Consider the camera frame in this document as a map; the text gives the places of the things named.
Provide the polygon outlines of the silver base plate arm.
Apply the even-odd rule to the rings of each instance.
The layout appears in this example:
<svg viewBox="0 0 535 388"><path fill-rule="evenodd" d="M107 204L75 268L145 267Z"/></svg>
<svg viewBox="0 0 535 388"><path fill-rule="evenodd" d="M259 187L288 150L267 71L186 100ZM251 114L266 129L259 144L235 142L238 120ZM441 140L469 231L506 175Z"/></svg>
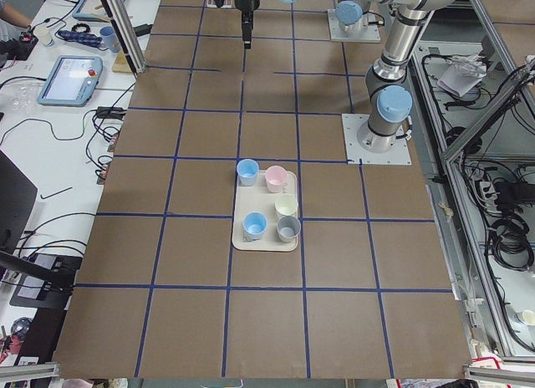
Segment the silver base plate arm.
<svg viewBox="0 0 535 388"><path fill-rule="evenodd" d="M410 166L410 131L400 126L395 135L374 134L367 114L342 114L347 162L355 165Z"/></svg>
<svg viewBox="0 0 535 388"><path fill-rule="evenodd" d="M343 25L335 15L334 9L327 11L329 21L329 35L331 41L379 43L382 20L373 13L366 13L355 24Z"/></svg>

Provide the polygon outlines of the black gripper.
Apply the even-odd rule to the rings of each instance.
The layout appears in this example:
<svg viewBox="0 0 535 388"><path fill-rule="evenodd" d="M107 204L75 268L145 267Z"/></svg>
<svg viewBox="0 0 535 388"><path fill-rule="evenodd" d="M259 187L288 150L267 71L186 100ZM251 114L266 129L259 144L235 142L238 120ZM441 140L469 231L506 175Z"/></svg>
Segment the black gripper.
<svg viewBox="0 0 535 388"><path fill-rule="evenodd" d="M258 9L260 0L235 0L235 6L242 11L242 41L245 49L252 47L252 31L254 28L254 11Z"/></svg>

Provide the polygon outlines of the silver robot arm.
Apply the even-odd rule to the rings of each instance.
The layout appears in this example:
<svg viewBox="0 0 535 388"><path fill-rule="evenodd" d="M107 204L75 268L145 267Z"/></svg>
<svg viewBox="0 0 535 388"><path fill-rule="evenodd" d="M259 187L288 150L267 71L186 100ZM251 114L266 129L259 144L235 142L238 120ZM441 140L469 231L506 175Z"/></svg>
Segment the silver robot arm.
<svg viewBox="0 0 535 388"><path fill-rule="evenodd" d="M297 0L280 0L294 3ZM382 154L394 144L400 125L408 118L413 100L400 84L405 69L432 13L455 0L361 0L398 5L383 51L366 74L371 103L367 123L357 133L367 151Z"/></svg>
<svg viewBox="0 0 535 388"><path fill-rule="evenodd" d="M384 17L370 9L371 1L338 0L334 15L339 22L339 27L345 33L356 32L369 25L384 26Z"/></svg>

